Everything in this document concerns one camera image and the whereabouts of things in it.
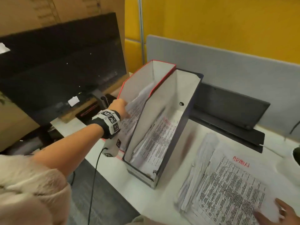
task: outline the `gray partition panel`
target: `gray partition panel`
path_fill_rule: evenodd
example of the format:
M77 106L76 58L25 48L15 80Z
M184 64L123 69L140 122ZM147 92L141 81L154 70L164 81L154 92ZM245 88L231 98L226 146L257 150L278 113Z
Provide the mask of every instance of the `gray partition panel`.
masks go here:
M288 135L300 120L300 65L148 35L147 59L204 74L203 82L271 105L259 124ZM300 125L291 135L300 141Z

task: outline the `white mug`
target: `white mug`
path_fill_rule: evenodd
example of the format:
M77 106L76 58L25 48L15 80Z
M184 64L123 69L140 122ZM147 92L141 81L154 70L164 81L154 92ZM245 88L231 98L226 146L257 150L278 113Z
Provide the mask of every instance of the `white mug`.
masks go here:
M279 173L286 176L293 184L300 186L300 165L296 161L296 154L299 160L300 147L293 149L288 156L283 158L277 165Z

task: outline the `hand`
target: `hand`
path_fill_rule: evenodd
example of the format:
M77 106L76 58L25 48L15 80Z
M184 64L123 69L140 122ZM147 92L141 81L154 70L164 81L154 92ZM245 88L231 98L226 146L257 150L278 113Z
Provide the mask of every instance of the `hand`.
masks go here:
M279 218L279 223L274 223L268 220L260 212L255 211L253 212L253 215L260 225L300 225L300 217L296 215L291 206L278 198L275 199L275 202L278 206L280 215L282 215L284 218Z
M110 106L108 107L109 110L115 110L121 116L121 121L125 118L129 118L130 115L126 112L125 106L127 102L124 99L116 99L114 100Z

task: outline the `desk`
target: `desk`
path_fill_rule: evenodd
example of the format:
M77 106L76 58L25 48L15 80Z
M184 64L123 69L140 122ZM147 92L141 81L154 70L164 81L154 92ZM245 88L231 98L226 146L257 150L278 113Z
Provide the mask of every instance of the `desk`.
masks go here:
M63 136L68 136L85 127L77 118L67 124L59 119L55 119L51 124ZM280 145L280 147L275 147L276 153L264 148L263 153L260 154L219 133L216 134L220 140L225 141L232 149L243 151L245 154L254 156L262 162L265 162L264 160L267 158L273 167L282 159L279 155L284 155L297 146L297 143L290 140L283 141L283 137L261 127L256 127L256 129L265 132L265 143L268 148L272 149L274 144ZM174 196L184 182L204 136L209 132L214 131L192 120L188 120L155 190L130 175L126 170L125 164L117 158L100 156L97 170L140 214L168 225L188 225L189 222L174 209ZM189 143L182 140L186 139L187 134ZM96 166L103 144L103 140L99 140L86 156L86 159L93 167ZM282 199L294 207L298 215L300 214L300 196L297 199Z

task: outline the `black monitor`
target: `black monitor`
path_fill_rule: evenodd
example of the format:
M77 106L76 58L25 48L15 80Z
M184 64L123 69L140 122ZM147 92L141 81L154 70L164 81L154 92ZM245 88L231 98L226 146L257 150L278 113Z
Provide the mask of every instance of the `black monitor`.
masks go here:
M0 38L0 91L44 125L126 74L115 13Z

